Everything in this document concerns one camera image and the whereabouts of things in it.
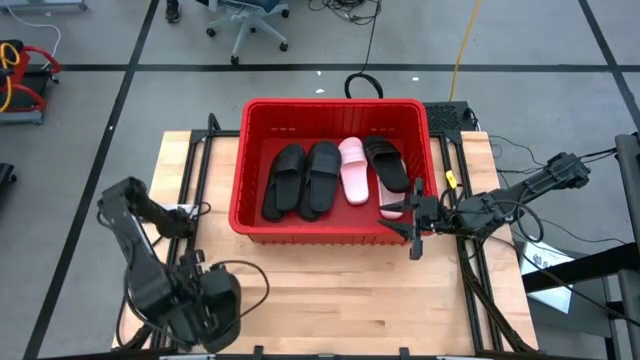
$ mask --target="office chair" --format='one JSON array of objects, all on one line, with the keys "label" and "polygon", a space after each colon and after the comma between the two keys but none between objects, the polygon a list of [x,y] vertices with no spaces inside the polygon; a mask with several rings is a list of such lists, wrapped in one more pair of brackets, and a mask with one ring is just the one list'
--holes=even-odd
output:
[{"label": "office chair", "polygon": [[269,26],[263,18],[280,13],[282,17],[289,17],[289,5],[279,4],[280,0],[212,0],[209,3],[209,8],[216,13],[225,14],[230,13],[230,16],[224,16],[221,19],[215,20],[207,24],[207,35],[210,37],[216,36],[214,27],[219,25],[240,22],[240,33],[236,38],[236,42],[233,45],[233,52],[231,53],[231,64],[238,65],[240,58],[238,52],[244,44],[244,40],[247,37],[247,33],[251,31],[256,32],[256,27],[264,30],[267,34],[280,40],[280,50],[287,51],[289,44],[287,39],[277,32],[274,28]]}]

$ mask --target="red equipment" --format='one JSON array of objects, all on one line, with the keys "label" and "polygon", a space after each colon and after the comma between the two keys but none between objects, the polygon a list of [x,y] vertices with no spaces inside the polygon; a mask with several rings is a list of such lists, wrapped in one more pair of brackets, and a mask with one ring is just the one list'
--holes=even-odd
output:
[{"label": "red equipment", "polygon": [[[0,113],[0,122],[15,122],[14,120],[3,119],[3,117],[8,116],[8,113],[35,112],[39,114],[39,116],[26,121],[41,123],[41,120],[37,120],[36,118],[42,118],[42,113],[47,106],[47,101],[43,96],[44,90],[49,79],[58,83],[58,80],[53,75],[60,72],[60,64],[45,50],[35,46],[25,46],[20,40],[0,40],[0,44],[3,43],[9,43],[16,48],[20,54],[20,62],[15,66],[9,66],[7,69],[1,69],[3,73],[0,74],[0,103],[4,103],[7,97],[7,75],[11,79],[13,94],[9,108]],[[51,65],[45,69],[29,71],[28,66],[31,60],[31,56],[29,56],[30,52],[41,54]],[[6,54],[6,56],[9,60],[15,60],[14,54],[11,52]]]}]

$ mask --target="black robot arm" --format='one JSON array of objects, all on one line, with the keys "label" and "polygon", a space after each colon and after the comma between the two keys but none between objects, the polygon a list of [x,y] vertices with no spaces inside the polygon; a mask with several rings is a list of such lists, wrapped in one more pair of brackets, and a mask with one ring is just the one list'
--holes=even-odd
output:
[{"label": "black robot arm", "polygon": [[98,208],[127,260],[130,303],[148,326],[166,324],[170,337],[185,349],[201,343],[215,353],[235,340],[240,332],[236,277],[222,265],[203,272],[201,250],[185,253],[178,265],[168,268],[140,224],[155,224],[163,237],[189,238],[195,222],[186,211],[165,210],[148,197],[144,183],[132,177],[105,190]]},{"label": "black robot arm", "polygon": [[380,207],[389,211],[413,213],[413,224],[379,220],[379,222],[412,243],[410,257],[422,256],[421,233],[433,231],[483,239],[504,224],[517,221],[522,207],[551,190],[581,188],[589,181],[590,170],[575,154],[560,153],[547,161],[538,173],[508,188],[495,189],[461,200],[447,208],[435,196],[423,196],[424,184],[417,179],[413,193],[402,202]]}]

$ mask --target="wooden tabletop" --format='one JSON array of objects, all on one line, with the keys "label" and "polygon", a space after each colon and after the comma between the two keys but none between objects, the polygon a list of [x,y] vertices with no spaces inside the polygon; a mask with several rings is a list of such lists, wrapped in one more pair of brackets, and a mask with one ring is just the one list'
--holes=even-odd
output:
[{"label": "wooden tabletop", "polygon": [[[153,200],[177,202],[189,137],[188,131],[164,134],[150,190]],[[487,134],[463,133],[463,146],[473,191],[498,187]],[[399,347],[408,347],[412,355],[473,354],[453,236],[425,237],[419,261],[408,259],[406,246],[254,244],[229,227],[237,148],[237,138],[214,139],[204,192],[212,211],[200,220],[196,249],[204,250],[208,263],[243,259],[258,264],[269,277],[271,294],[242,319],[240,336],[223,353],[252,353],[255,345],[264,345],[267,354],[392,355]],[[431,139],[431,148],[441,193],[445,178],[437,139]],[[190,201],[201,152],[199,146]],[[152,227],[145,229],[150,239],[156,238]],[[495,236],[511,241],[506,226]],[[168,243],[157,245],[160,259],[166,258]],[[524,341],[537,348],[515,252],[495,241],[487,241],[484,250],[496,305]],[[260,300],[264,284],[257,272],[229,270],[240,280],[243,309]],[[484,347],[490,349],[486,312],[476,302]],[[120,326],[127,341],[140,323],[126,312]]]}]

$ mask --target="slide sandal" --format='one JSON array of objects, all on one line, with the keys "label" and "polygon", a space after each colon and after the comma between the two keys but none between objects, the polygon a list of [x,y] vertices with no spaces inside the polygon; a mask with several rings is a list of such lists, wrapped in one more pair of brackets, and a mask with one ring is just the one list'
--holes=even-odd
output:
[{"label": "slide sandal", "polygon": [[393,193],[409,190],[409,176],[402,166],[402,156],[392,143],[382,136],[367,136],[364,152],[384,187]]},{"label": "slide sandal", "polygon": [[351,205],[361,205],[369,199],[369,185],[367,184],[367,158],[362,150],[362,141],[357,137],[343,140],[340,145],[342,167],[340,177],[344,195]]},{"label": "slide sandal", "polygon": [[267,190],[262,202],[262,217],[280,221],[284,213],[298,206],[304,170],[304,149],[298,144],[287,145],[273,159]]},{"label": "slide sandal", "polygon": [[298,214],[305,220],[316,220],[331,209],[338,188],[342,165],[340,150],[334,144],[319,142],[309,151],[307,172]]},{"label": "slide sandal", "polygon": [[[402,162],[402,167],[404,167],[405,169],[407,168],[406,165],[404,164],[404,161]],[[404,201],[405,193],[392,193],[386,187],[384,187],[384,185],[382,185],[382,182],[380,181],[380,177],[377,176],[377,178],[378,178],[378,200],[380,201],[380,206]],[[397,212],[397,211],[380,210],[380,214],[382,215],[382,217],[389,220],[395,220],[402,217],[402,212]]]}]

